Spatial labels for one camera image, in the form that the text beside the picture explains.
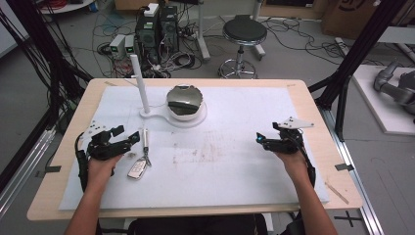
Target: black tape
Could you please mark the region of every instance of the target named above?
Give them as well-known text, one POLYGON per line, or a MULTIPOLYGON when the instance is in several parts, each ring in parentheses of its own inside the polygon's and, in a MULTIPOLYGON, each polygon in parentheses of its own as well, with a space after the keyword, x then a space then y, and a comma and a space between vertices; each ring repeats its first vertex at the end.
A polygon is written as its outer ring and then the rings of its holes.
POLYGON ((336 164, 335 167, 337 170, 344 170, 344 169, 348 171, 354 170, 354 167, 351 164, 336 164))
POLYGON ((61 165, 54 165, 54 166, 47 166, 45 172, 52 173, 52 172, 59 172, 61 171, 61 165))

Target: table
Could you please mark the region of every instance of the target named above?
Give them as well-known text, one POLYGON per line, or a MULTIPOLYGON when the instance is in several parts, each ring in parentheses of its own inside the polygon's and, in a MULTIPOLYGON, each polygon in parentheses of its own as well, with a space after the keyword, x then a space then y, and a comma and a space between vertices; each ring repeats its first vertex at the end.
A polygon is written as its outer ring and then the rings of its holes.
MULTIPOLYGON (((191 83, 196 86, 210 87, 286 87, 290 93, 297 114, 301 119, 312 119, 313 128, 304 129, 308 144, 314 155, 320 173, 329 192, 330 202, 326 209, 357 209, 362 206, 357 189, 346 170, 337 171, 335 165, 343 163, 337 147, 320 116, 307 87, 300 80, 256 79, 145 79, 147 86, 171 86, 191 83)), ((57 150, 51 165, 61 165, 60 172, 47 173, 27 212, 30 220, 70 219, 73 211, 59 211, 58 207, 64 195, 69 171, 73 163, 73 143, 77 135, 89 125, 100 103, 104 89, 109 85, 130 86, 122 79, 93 79, 74 114, 69 128, 57 150)), ((205 207, 179 209, 140 209, 140 210, 101 210, 100 217, 138 217, 138 216, 173 216, 197 214, 226 214, 247 212, 292 212, 298 205, 246 205, 238 207, 205 207)))

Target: person's right arm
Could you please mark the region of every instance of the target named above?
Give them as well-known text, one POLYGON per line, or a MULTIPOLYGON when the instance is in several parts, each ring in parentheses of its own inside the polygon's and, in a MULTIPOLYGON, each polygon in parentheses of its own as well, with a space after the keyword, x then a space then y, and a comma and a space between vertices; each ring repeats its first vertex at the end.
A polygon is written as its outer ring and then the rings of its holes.
POLYGON ((310 183, 307 164, 302 153, 297 151, 291 155, 275 154, 283 161, 284 167, 296 187, 305 233, 307 235, 338 234, 310 183))

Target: black metal pole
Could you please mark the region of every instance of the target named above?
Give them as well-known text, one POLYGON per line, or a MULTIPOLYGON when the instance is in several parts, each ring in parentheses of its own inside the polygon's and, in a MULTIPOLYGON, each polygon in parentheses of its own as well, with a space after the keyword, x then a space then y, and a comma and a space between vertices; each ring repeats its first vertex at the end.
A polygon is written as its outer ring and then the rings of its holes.
POLYGON ((339 65, 338 70, 332 76, 308 87, 310 92, 326 87, 321 96, 315 100, 317 106, 325 110, 330 110, 336 98, 342 95, 338 103, 335 127, 341 141, 344 141, 343 124, 348 83, 405 2, 406 0, 383 0, 339 65))

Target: white platform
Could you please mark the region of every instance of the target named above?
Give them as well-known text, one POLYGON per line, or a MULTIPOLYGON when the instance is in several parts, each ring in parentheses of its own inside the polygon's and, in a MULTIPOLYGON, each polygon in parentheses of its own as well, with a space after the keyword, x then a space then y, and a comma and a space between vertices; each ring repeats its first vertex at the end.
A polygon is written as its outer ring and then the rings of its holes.
MULTIPOLYGON (((384 68, 360 66, 354 73, 354 81, 385 133, 415 135, 415 116, 407 113, 391 96, 377 92, 373 88, 376 75, 384 68)), ((414 69, 397 68, 390 84, 397 86, 400 76, 411 71, 414 69)))
MULTIPOLYGON (((170 88, 147 87, 150 107, 163 105, 170 88)), ((140 180, 127 178, 133 163, 142 156, 142 142, 134 145, 132 152, 137 156, 124 157, 117 164, 103 197, 102 209, 298 202, 282 162, 255 142, 256 132, 268 138, 278 137, 272 121, 297 116, 287 89, 199 88, 207 104, 207 117, 198 126, 183 129, 162 118, 142 119, 139 115, 142 104, 136 87, 105 90, 94 119, 105 126, 123 124, 125 132, 118 136, 121 139, 147 127, 152 166, 140 180)), ((312 153, 308 152, 315 165, 312 153)), ((328 193, 318 165, 315 166, 316 191, 326 203, 328 193)), ((79 202, 82 192, 77 175, 78 166, 74 162, 60 210, 73 210, 79 202)))

